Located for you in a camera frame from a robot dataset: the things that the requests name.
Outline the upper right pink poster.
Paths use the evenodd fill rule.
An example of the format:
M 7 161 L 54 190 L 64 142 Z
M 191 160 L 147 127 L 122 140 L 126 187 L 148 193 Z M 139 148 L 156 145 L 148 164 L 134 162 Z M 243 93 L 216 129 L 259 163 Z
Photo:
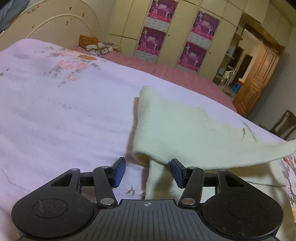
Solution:
M 208 15 L 203 11 L 199 11 L 191 29 L 192 33 L 212 40 L 220 20 Z

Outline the open shelf unit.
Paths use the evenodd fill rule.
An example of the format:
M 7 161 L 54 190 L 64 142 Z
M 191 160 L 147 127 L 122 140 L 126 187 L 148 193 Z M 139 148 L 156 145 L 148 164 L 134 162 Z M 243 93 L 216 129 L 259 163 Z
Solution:
M 230 45 L 225 53 L 225 56 L 219 66 L 219 69 L 217 70 L 217 73 L 213 79 L 213 82 L 216 84 L 216 85 L 219 85 L 219 83 L 224 80 L 223 78 L 223 75 L 224 75 L 224 72 L 226 71 L 226 69 L 228 68 L 228 65 L 230 63 L 231 60 L 234 60 L 234 51 L 236 49 L 236 47 L 238 46 L 238 43 L 243 40 L 243 37 L 242 37 L 242 31 L 238 31 L 236 30 L 236 32 L 234 33 L 233 35 L 233 38 L 230 42 Z

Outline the upper left pink poster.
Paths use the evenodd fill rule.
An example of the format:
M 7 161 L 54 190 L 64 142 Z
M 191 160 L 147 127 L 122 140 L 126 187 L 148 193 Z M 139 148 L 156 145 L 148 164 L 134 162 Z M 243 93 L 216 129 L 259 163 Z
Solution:
M 178 2 L 172 0 L 152 1 L 148 16 L 159 16 L 160 19 L 171 19 L 174 15 Z

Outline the blue curtain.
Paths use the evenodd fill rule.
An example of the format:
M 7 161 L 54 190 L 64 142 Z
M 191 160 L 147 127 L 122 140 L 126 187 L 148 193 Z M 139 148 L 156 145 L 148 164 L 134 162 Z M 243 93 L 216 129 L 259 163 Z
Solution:
M 26 8 L 29 1 L 1 1 L 1 32 Z

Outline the pink poster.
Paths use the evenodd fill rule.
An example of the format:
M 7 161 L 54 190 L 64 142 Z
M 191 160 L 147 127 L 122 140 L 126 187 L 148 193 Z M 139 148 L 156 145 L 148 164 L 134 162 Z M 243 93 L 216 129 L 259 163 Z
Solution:
M 220 20 L 208 15 L 203 11 L 199 11 L 191 29 L 192 33 L 212 40 Z
M 143 27 L 137 46 L 137 51 L 158 56 L 165 36 L 165 32 L 149 27 Z
M 198 73 L 206 53 L 206 49 L 191 42 L 186 42 L 178 66 Z
M 172 0 L 152 1 L 148 16 L 159 16 L 160 19 L 171 19 L 174 15 L 178 2 Z

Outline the lower left pink poster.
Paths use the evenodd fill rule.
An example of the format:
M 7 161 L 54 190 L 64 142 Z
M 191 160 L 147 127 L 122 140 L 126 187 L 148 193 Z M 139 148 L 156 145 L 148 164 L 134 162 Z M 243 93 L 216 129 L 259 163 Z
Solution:
M 149 27 L 143 27 L 137 46 L 137 51 L 158 56 L 165 36 L 165 32 Z

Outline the cream curved headboard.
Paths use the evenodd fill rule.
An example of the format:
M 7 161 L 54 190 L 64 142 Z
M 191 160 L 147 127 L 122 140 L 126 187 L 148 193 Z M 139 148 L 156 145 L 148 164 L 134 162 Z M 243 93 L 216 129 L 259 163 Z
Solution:
M 1 33 L 1 50 L 22 39 L 64 48 L 78 45 L 80 35 L 102 38 L 99 19 L 85 1 L 40 1 L 23 11 Z

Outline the dark wooden chair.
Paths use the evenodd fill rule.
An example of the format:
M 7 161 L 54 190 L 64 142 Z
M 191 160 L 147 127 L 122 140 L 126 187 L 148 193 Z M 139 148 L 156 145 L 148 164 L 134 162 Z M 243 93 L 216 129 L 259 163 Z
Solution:
M 269 130 L 263 125 L 259 125 L 264 130 L 276 135 L 277 137 L 288 140 L 290 135 L 295 131 L 296 127 L 296 117 L 295 115 L 289 111 L 286 110 L 280 120 Z

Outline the cream wardrobe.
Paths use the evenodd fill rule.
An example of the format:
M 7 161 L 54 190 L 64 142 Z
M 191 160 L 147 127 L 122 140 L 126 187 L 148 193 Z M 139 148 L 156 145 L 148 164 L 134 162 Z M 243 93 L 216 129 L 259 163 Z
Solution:
M 236 30 L 260 33 L 270 42 L 286 46 L 291 25 L 273 1 L 177 1 L 171 19 L 148 16 L 152 1 L 116 1 L 106 39 L 123 54 L 157 64 L 178 67 L 186 42 L 207 50 L 199 72 L 213 80 Z M 220 20 L 212 40 L 191 32 L 199 11 Z M 166 33 L 158 56 L 137 51 L 143 27 Z

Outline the brown wooden door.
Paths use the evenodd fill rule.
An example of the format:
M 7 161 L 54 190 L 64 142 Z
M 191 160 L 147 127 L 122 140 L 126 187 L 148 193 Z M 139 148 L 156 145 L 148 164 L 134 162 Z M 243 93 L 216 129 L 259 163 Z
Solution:
M 238 114 L 247 118 L 264 93 L 285 50 L 281 45 L 263 45 L 233 100 Z

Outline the lower right pink poster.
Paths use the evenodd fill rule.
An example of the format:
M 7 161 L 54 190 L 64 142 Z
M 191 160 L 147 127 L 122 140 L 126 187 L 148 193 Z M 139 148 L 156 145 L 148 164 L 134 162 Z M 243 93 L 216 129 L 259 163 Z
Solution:
M 178 66 L 198 73 L 206 53 L 206 49 L 191 42 L 186 42 Z

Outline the floral lilac bedspread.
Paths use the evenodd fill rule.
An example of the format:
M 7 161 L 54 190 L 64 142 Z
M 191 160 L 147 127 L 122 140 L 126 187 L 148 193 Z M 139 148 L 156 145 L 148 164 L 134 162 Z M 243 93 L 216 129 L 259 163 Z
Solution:
M 104 96 L 102 66 L 33 39 L 1 51 L 1 240 L 295 240 L 295 153 L 279 161 L 282 186 L 203 170 L 198 206 L 146 199 L 149 167 L 133 155 L 139 96 Z M 203 109 L 286 142 L 236 110 Z M 120 157 L 118 205 L 99 207 L 93 170 Z

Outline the pink checked bed sheet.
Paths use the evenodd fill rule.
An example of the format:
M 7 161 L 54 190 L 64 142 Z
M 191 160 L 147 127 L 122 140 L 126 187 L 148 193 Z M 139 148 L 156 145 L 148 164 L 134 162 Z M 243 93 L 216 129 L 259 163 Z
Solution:
M 86 60 L 102 61 L 97 77 L 101 92 L 132 99 L 144 86 L 151 86 L 165 97 L 189 106 L 234 111 L 230 99 L 211 81 L 165 64 L 152 64 L 117 52 L 94 56 L 81 47 L 72 48 Z

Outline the pale green knit sweater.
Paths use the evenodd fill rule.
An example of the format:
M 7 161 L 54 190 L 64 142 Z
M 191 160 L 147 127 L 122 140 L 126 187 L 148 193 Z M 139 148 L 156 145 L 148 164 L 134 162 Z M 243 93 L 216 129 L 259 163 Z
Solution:
M 211 173 L 228 169 L 252 184 L 282 186 L 279 161 L 294 153 L 295 141 L 265 143 L 248 124 L 235 128 L 203 108 L 167 100 L 150 86 L 139 93 L 133 155 L 149 167 L 146 199 L 180 198 L 172 159 Z

